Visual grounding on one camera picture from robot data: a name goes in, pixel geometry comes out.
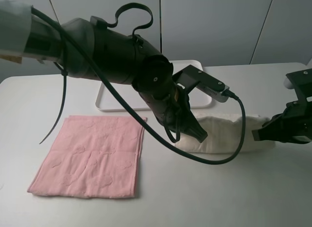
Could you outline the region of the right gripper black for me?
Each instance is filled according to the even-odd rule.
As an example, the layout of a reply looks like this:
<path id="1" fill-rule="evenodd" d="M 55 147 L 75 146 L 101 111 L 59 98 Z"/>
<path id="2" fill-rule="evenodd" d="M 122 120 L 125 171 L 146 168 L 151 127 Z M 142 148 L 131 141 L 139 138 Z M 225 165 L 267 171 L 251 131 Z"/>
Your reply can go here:
<path id="1" fill-rule="evenodd" d="M 288 103 L 286 109 L 252 130 L 255 141 L 308 144 L 312 141 L 312 105 Z"/>

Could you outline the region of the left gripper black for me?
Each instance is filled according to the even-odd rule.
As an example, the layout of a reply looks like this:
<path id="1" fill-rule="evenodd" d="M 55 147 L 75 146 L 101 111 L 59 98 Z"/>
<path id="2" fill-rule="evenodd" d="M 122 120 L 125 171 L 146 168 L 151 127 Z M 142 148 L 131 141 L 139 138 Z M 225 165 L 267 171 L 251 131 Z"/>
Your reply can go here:
<path id="1" fill-rule="evenodd" d="M 180 137 L 185 134 L 200 143 L 207 138 L 208 133 L 195 120 L 190 111 L 189 97 L 181 86 L 174 85 L 159 98 L 142 92 L 139 95 L 152 110 L 157 121 L 165 128 L 167 136 L 171 137 L 175 133 Z"/>

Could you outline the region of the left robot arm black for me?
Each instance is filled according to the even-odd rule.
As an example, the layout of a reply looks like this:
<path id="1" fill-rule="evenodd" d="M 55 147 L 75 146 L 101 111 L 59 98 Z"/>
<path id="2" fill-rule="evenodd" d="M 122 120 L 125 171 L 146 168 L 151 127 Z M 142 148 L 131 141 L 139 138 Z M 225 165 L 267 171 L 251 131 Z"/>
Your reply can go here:
<path id="1" fill-rule="evenodd" d="M 113 31 L 98 18 L 76 18 L 58 24 L 34 7 L 0 1 L 0 52 L 3 55 L 52 61 L 62 74 L 102 81 L 134 119 L 147 124 L 113 88 L 131 85 L 152 110 L 172 142 L 186 134 L 202 142 L 207 132 L 191 113 L 187 91 L 176 83 L 174 66 L 140 35 Z"/>

